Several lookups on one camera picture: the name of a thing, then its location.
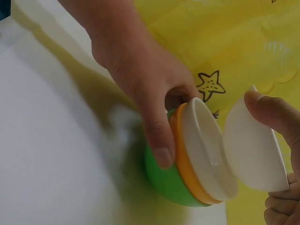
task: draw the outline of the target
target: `green plastic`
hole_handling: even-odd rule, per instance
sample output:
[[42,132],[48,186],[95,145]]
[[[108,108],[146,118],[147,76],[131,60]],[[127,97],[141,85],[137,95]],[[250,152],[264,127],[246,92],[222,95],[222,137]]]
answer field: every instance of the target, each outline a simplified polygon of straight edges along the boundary
[[148,179],[152,186],[165,198],[173,203],[189,207],[208,207],[196,200],[182,180],[176,165],[168,170],[162,170],[157,165],[150,147],[145,152],[145,166]]

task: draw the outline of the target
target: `finger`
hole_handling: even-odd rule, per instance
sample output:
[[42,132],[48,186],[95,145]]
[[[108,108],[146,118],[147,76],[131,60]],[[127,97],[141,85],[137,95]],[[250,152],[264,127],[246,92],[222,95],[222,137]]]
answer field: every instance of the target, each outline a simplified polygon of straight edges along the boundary
[[267,209],[263,216],[267,225],[284,225],[289,218],[287,215],[277,213],[272,209]]
[[200,98],[200,99],[203,98],[194,83],[187,85],[186,88],[187,88],[187,91],[182,96],[182,99],[184,102],[189,102],[193,98]]
[[202,99],[202,96],[194,83],[172,88],[168,92],[168,95],[180,97],[182,99],[182,103],[189,102],[193,98]]
[[175,143],[165,113],[165,93],[139,92],[134,100],[141,110],[146,137],[153,155],[161,168],[169,168],[175,160]]
[[294,213],[292,214],[285,225],[300,225],[300,214],[299,213]]
[[300,112],[281,98],[262,96],[256,91],[246,92],[245,104],[257,121],[285,138],[292,150],[293,170],[300,181]]
[[292,183],[290,184],[289,190],[269,193],[269,196],[274,198],[298,201],[300,199],[300,184],[298,182]]
[[295,182],[297,182],[297,177],[295,173],[289,173],[287,175],[287,180],[289,181],[289,184],[293,184]]
[[273,209],[277,213],[292,215],[295,212],[298,201],[279,199],[274,197],[267,198],[265,206],[268,209]]

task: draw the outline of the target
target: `skin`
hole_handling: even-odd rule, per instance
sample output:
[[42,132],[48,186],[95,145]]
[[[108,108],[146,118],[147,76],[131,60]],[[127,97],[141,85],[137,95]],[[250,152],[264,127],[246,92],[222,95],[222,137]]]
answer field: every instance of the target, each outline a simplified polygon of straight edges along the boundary
[[[162,168],[175,158],[165,108],[199,97],[188,69],[158,45],[147,31],[132,0],[59,0],[86,29],[95,60],[107,68],[141,111],[146,136]],[[291,147],[294,174],[290,190],[269,193],[267,225],[300,224],[300,112],[280,98],[248,91],[245,103],[259,122],[278,131]]]
[[269,193],[264,213],[267,225],[300,224],[300,112],[280,98],[266,97],[248,91],[245,103],[252,116],[276,130],[291,148],[294,173],[288,175],[288,191]]
[[137,105],[153,154],[162,168],[175,159],[165,109],[201,97],[189,70],[161,47],[132,0],[59,0],[86,29],[95,60]]

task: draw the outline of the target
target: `yellow fabric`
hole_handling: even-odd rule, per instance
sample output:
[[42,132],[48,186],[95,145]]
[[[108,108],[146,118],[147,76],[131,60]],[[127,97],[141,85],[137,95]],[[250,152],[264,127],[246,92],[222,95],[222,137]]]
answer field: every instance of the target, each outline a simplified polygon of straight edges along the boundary
[[[300,109],[300,0],[136,0],[155,39],[190,69],[223,126],[254,84]],[[290,171],[289,149],[279,137]],[[229,225],[263,225],[265,193],[241,185]]]

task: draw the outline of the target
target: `star print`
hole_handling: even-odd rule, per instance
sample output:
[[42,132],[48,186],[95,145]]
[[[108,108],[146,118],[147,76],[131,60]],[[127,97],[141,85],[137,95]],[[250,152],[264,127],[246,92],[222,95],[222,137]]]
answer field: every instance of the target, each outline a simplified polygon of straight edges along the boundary
[[198,76],[202,80],[202,84],[198,85],[199,92],[203,94],[203,102],[207,102],[213,93],[224,94],[225,89],[219,83],[220,71],[215,71],[212,75],[199,73]]
[[218,119],[219,118],[219,115],[220,115],[220,111],[217,110],[215,113],[212,114],[214,116],[215,119]]

